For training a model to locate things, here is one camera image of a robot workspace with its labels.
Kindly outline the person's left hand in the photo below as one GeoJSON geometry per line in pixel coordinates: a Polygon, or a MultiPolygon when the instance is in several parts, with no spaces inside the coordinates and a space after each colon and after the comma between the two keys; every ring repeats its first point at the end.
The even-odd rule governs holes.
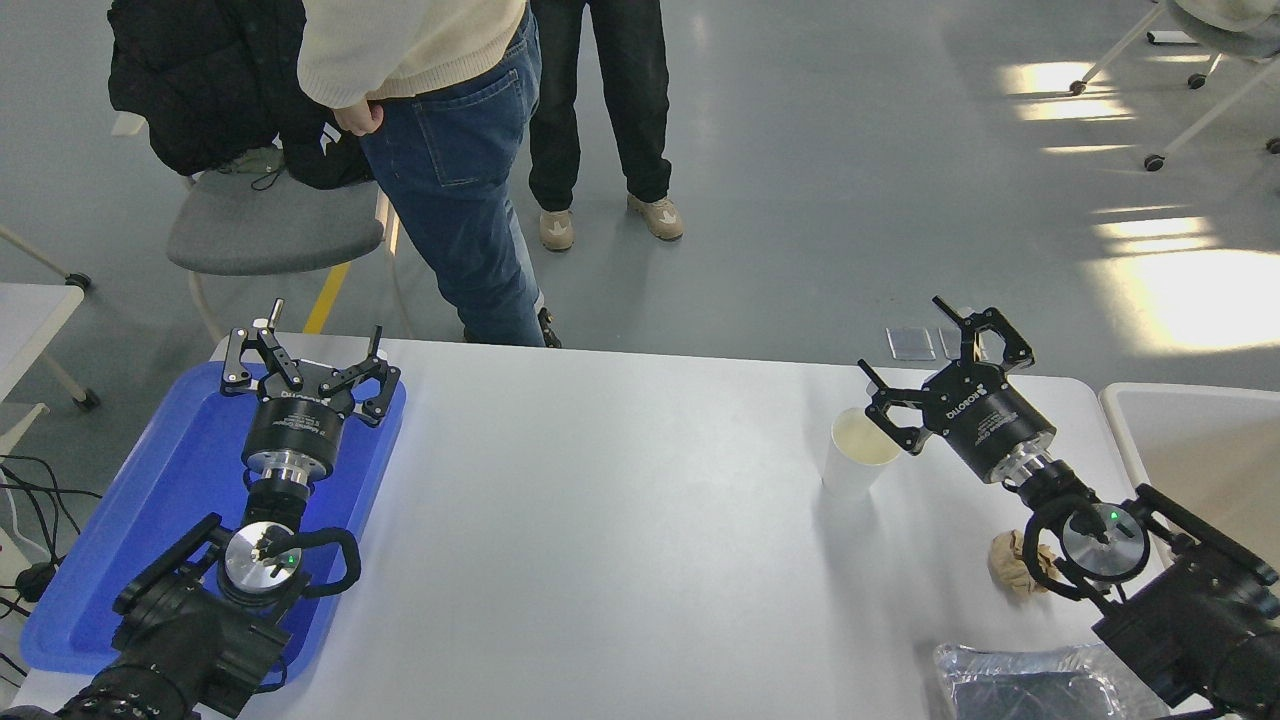
{"type": "Polygon", "coordinates": [[[347,108],[334,108],[335,123],[344,132],[364,137],[375,133],[384,122],[384,108],[380,104],[361,99],[347,108]]]}

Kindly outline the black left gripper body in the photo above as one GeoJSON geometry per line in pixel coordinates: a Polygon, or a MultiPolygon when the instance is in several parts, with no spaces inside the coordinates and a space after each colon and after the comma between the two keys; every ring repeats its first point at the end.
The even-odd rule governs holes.
{"type": "Polygon", "coordinates": [[[316,466],[332,466],[338,456],[343,424],[355,407],[348,389],[332,397],[320,386],[333,383],[335,368],[300,365],[301,389],[292,389],[285,375],[271,373],[257,383],[259,405],[243,447],[247,466],[262,466],[269,454],[302,454],[316,466]]]}

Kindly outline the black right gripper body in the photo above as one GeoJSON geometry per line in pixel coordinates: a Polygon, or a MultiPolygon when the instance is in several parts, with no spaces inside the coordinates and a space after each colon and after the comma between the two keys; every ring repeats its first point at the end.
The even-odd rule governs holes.
{"type": "Polygon", "coordinates": [[[924,427],[942,436],[987,484],[1004,480],[1002,466],[1016,451],[1046,451],[1056,436],[1056,428],[1009,384],[996,364],[952,361],[922,391],[924,427]]]}

